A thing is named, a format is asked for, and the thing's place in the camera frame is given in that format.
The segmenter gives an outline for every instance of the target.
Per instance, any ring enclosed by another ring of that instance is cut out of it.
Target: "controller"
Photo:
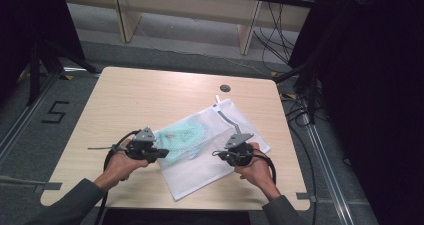
[[[233,134],[225,146],[228,151],[221,151],[217,155],[232,167],[249,165],[252,161],[253,147],[246,141],[251,137],[253,134]]]
[[[147,160],[148,163],[156,162],[158,158],[165,158],[169,150],[157,149],[153,147],[156,141],[155,135],[149,127],[140,130],[127,144],[125,154],[136,160]]]

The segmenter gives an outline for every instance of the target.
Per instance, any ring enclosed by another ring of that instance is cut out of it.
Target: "person's right hand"
[[[127,146],[130,139],[126,139],[121,145]],[[129,158],[125,152],[117,151],[109,161],[106,170],[95,181],[100,189],[108,191],[118,185],[119,181],[128,180],[134,170],[149,166],[147,160],[134,160]]]
[[[250,143],[253,149],[259,150],[258,143]],[[254,150],[255,155],[262,155],[259,151]],[[241,179],[246,179],[251,184],[257,186],[269,201],[281,196],[280,191],[272,181],[271,172],[268,163],[261,158],[253,157],[247,166],[236,166],[234,172],[241,174]]]

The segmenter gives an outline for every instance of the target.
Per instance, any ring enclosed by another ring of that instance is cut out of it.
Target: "sleeve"
[[[80,224],[105,194],[94,183],[83,179],[63,198],[25,224]]]
[[[262,207],[270,225],[306,225],[285,196],[272,200]]]

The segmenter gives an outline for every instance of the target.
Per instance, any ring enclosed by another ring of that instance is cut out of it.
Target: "mesh laundry bag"
[[[247,142],[258,142],[262,152],[270,150],[256,128],[230,99],[155,131],[155,147],[169,150],[168,156],[158,159],[158,163],[175,200],[234,170],[227,162],[212,156],[214,151],[224,150],[230,136],[236,133],[235,127],[225,121],[218,110],[238,124],[242,133],[254,134]]]

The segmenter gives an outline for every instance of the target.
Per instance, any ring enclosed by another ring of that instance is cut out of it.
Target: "teal cloth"
[[[155,146],[169,150],[161,163],[170,164],[185,158],[195,158],[200,152],[205,135],[205,127],[191,121],[182,121],[158,131],[155,134]]]

